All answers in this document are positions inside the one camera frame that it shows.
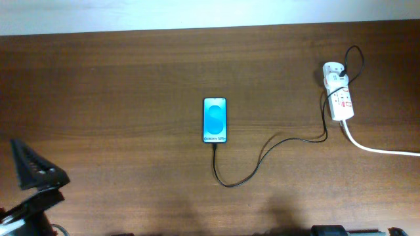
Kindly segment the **blue Galaxy smartphone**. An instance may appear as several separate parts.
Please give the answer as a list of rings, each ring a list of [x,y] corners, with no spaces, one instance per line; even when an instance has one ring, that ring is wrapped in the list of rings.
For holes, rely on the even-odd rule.
[[[223,97],[203,99],[203,142],[227,142],[227,100]]]

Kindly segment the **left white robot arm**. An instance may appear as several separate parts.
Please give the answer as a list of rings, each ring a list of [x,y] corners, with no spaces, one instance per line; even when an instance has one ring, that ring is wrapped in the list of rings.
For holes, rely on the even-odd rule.
[[[8,211],[1,211],[2,235],[68,235],[60,225],[51,224],[45,211],[64,200],[59,189],[70,183],[65,170],[36,153],[18,139],[10,141],[15,169],[22,190],[37,192]]]

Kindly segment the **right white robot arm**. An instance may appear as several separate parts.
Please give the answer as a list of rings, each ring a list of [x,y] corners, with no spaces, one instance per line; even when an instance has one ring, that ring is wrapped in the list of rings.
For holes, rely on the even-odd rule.
[[[382,231],[347,231],[342,225],[312,226],[311,236],[386,236]]]

